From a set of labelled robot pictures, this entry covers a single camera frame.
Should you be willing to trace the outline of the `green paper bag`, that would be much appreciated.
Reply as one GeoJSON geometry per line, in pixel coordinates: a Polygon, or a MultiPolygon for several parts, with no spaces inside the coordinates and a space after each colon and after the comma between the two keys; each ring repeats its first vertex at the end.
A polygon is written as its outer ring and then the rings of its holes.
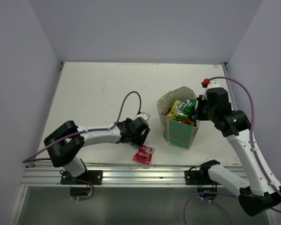
{"type": "Polygon", "coordinates": [[[166,117],[167,112],[171,109],[175,100],[185,101],[192,99],[196,99],[196,95],[193,90],[183,86],[168,92],[156,103],[161,122],[161,128],[163,131],[163,137],[171,146],[189,149],[199,130],[199,121],[197,121],[195,125],[191,125],[190,123],[182,123],[180,121],[172,120],[166,117]]]}

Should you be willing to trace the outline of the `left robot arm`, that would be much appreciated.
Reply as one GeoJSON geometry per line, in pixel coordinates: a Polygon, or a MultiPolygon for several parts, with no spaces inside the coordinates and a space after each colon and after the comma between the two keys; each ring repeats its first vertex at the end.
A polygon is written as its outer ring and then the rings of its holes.
{"type": "Polygon", "coordinates": [[[69,120],[62,124],[44,140],[44,145],[54,167],[62,167],[69,172],[77,184],[87,181],[85,164],[77,157],[83,147],[102,143],[132,143],[142,146],[150,132],[149,115],[140,113],[135,119],[105,127],[83,127],[69,120]]]}

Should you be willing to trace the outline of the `blue snack bag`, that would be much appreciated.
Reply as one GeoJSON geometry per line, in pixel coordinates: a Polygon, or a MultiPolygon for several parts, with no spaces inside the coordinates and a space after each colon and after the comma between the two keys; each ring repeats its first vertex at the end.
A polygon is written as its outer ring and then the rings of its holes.
{"type": "Polygon", "coordinates": [[[193,126],[196,127],[197,126],[197,120],[196,120],[196,112],[195,112],[195,107],[193,107],[190,110],[190,120],[193,123],[193,126]]]}

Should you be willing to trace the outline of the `orange candy bag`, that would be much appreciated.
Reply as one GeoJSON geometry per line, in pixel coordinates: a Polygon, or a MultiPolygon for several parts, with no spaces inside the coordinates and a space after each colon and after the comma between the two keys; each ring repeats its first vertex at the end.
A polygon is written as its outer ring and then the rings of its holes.
{"type": "Polygon", "coordinates": [[[196,127],[196,122],[194,122],[192,119],[188,118],[188,119],[183,119],[183,120],[178,120],[178,122],[192,126],[192,127],[196,127]]]}

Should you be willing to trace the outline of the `green Fox's candy bag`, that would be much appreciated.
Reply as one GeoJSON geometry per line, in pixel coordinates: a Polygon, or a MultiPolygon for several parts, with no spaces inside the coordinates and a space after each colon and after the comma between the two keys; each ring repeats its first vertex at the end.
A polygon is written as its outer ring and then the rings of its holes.
{"type": "Polygon", "coordinates": [[[196,103],[196,99],[187,99],[185,101],[181,101],[175,98],[171,108],[165,114],[165,116],[171,120],[186,120],[195,110],[196,103]]]}

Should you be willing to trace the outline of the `small grey snack packet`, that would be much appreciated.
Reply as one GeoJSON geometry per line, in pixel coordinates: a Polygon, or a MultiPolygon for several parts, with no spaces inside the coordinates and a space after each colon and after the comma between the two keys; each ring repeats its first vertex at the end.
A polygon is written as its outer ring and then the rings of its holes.
{"type": "Polygon", "coordinates": [[[134,149],[134,150],[137,150],[138,149],[138,145],[135,145],[135,144],[131,144],[131,147],[134,149]]]}

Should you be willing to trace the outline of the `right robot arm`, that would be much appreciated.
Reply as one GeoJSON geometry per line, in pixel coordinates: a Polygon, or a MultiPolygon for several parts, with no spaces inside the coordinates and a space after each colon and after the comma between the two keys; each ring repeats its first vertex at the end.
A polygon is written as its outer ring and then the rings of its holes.
{"type": "Polygon", "coordinates": [[[237,198],[246,214],[255,216],[281,203],[281,183],[264,160],[251,135],[246,114],[232,110],[228,92],[222,87],[207,88],[198,98],[199,119],[210,120],[236,152],[247,179],[225,169],[218,161],[200,165],[201,182],[223,185],[237,198]]]}

